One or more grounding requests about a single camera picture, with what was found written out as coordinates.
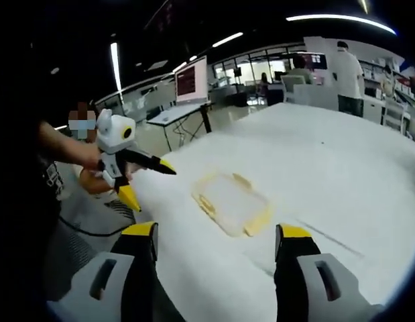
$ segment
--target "table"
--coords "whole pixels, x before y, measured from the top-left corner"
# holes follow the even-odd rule
[[[189,133],[185,129],[183,130],[191,135],[191,141],[193,138],[196,137],[195,135],[200,129],[202,124],[204,124],[204,127],[207,133],[212,132],[211,125],[209,122],[209,117],[207,115],[207,106],[209,106],[209,104],[210,103],[206,103],[204,105],[186,104],[186,105],[181,105],[181,106],[175,106],[175,107],[172,107],[171,109],[162,111],[159,115],[146,121],[146,123],[158,125],[162,127],[162,129],[164,130],[164,135],[167,139],[168,148],[170,151],[172,151],[172,147],[170,146],[170,141],[168,140],[168,136],[166,132],[166,127],[169,126],[170,124],[176,123],[180,121],[181,119],[188,117],[189,115],[192,115],[196,112],[200,112],[201,117],[202,117],[202,123],[199,125],[196,131],[194,133]]]
[[[415,258],[415,143],[344,113],[280,103],[164,156],[177,176],[132,181],[159,223],[158,277],[182,316],[197,322],[276,320],[274,225],[308,229],[386,304]],[[191,184],[236,172],[276,206],[255,237],[226,236],[198,208]]]

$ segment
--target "floor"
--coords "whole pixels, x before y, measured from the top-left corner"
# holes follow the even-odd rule
[[[224,108],[213,107],[213,109],[209,111],[209,121],[212,131],[226,127],[231,122],[237,121],[238,119],[241,119],[249,114],[256,113],[266,107],[266,105],[250,105],[247,107],[229,106]],[[200,113],[190,115],[186,121],[185,119],[182,120],[184,129],[190,133],[194,133],[201,123],[202,118]],[[180,146],[189,144],[191,139],[191,135],[185,133],[182,129],[180,129],[180,132],[183,134],[178,134],[179,130],[176,130],[176,126],[177,123],[169,125],[166,128],[166,133],[172,150],[177,150]],[[199,138],[205,134],[206,129],[202,124],[196,133],[196,136]],[[160,126],[150,125],[146,122],[140,123],[137,125],[135,135],[139,147],[150,154],[161,157],[170,152],[166,137],[164,135],[164,130]]]

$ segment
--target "black ceiling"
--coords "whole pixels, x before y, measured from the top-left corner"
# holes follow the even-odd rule
[[[122,87],[171,71],[193,54],[215,62],[270,44],[302,41],[304,36],[347,38],[375,44],[405,57],[415,56],[415,10],[411,2],[367,0],[372,19],[397,30],[344,21],[295,21],[309,13],[365,16],[358,0],[91,0],[53,1],[36,16],[33,52],[48,79],[48,88],[84,91],[100,99],[116,91],[110,43],[119,46]],[[244,36],[218,48],[211,45],[235,32]],[[151,64],[168,60],[147,71]],[[60,71],[51,75],[50,71]]]

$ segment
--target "office room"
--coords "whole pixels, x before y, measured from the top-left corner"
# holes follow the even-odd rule
[[[48,314],[396,321],[415,280],[412,7],[39,8],[36,164],[60,210],[30,290]]]

